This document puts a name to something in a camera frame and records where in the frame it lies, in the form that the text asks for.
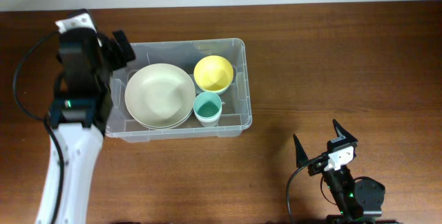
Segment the white bowl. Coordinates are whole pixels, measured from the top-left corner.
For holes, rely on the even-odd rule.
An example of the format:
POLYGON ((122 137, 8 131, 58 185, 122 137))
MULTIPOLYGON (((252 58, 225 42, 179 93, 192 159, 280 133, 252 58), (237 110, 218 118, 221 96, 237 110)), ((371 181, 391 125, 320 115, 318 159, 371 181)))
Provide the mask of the white bowl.
POLYGON ((229 87, 230 87, 229 85, 224 86, 224 85, 212 84, 212 85, 200 86, 198 84, 198 88, 202 92, 210 92, 210 93, 215 93, 217 95, 222 95, 223 93, 227 92, 229 87))

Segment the yellow bowl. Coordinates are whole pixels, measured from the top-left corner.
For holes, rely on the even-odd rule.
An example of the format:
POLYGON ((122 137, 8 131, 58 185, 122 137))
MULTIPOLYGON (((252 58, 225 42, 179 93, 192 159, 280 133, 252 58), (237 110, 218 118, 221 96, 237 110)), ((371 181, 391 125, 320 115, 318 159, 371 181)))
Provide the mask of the yellow bowl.
POLYGON ((196 84, 200 86, 212 84, 230 86, 234 78, 234 69, 226 58, 209 55, 195 65, 193 76, 196 84))

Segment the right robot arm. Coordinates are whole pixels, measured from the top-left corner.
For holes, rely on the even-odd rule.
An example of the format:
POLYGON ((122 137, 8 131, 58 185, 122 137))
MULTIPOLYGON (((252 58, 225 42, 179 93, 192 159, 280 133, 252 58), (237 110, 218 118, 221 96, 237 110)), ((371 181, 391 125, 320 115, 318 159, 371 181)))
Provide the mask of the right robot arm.
POLYGON ((358 140, 333 120, 337 137, 327 142, 327 150, 309 159, 297 136, 293 136, 296 148, 297 170, 286 186, 286 201, 290 205, 289 190, 294 177, 304 168, 310 176, 321 174, 321 182, 327 184, 339 215, 329 215, 326 223, 375 223, 381 217, 385 186, 367 177, 353 177, 347 165, 356 158, 358 140))

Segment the grey cup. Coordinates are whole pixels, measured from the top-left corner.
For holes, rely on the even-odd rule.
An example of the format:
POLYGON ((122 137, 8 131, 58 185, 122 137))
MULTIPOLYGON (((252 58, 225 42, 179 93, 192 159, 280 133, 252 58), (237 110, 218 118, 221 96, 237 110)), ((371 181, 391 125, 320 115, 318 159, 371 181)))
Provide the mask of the grey cup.
POLYGON ((206 118, 206 117, 201 117, 199 115, 196 115, 196 118, 198 119, 198 121, 200 122, 200 124, 203 127, 216 127, 218 125, 220 116, 213 116, 211 118, 206 118))

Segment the mint green cup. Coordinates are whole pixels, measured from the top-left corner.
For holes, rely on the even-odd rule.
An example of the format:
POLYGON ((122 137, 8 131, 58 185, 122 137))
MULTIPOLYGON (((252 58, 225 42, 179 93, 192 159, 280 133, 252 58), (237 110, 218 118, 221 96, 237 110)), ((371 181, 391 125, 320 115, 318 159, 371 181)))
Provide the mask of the mint green cup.
POLYGON ((193 102, 193 111, 198 119, 213 121, 221 115, 222 100, 216 93, 200 93, 193 102))

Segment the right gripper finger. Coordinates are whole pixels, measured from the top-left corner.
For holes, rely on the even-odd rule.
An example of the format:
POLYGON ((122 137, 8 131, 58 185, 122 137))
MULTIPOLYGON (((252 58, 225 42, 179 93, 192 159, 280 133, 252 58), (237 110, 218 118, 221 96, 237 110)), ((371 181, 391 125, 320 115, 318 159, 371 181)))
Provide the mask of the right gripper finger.
POLYGON ((296 148, 296 167, 301 168, 309 163, 309 159, 296 134, 293 134, 296 148))
POLYGON ((332 120, 334 130, 336 132, 337 138, 333 139, 332 142, 348 142, 348 143, 357 143, 358 140, 346 129, 344 129, 341 124, 338 123, 336 119, 332 120))

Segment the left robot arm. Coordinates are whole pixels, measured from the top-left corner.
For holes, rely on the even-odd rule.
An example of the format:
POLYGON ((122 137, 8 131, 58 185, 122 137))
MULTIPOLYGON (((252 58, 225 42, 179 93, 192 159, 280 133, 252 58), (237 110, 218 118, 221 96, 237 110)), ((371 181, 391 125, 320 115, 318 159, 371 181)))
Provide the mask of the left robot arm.
POLYGON ((123 31, 97 31, 86 9, 56 21, 63 66, 43 123, 50 160, 37 223, 85 223, 90 186, 113 100, 113 72, 135 59, 123 31))

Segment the cream plate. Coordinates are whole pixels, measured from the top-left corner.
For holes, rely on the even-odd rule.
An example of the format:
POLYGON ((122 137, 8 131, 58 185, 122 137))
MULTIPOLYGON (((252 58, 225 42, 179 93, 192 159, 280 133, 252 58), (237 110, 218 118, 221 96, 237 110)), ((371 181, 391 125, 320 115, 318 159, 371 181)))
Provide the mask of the cream plate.
POLYGON ((153 102, 147 99, 137 108, 133 118, 151 129, 173 129, 190 118, 194 99, 195 94, 159 97, 153 102))
POLYGON ((168 129, 185 120, 195 97, 190 75, 171 64, 151 64, 138 70, 124 95, 131 116, 152 129, 168 129))

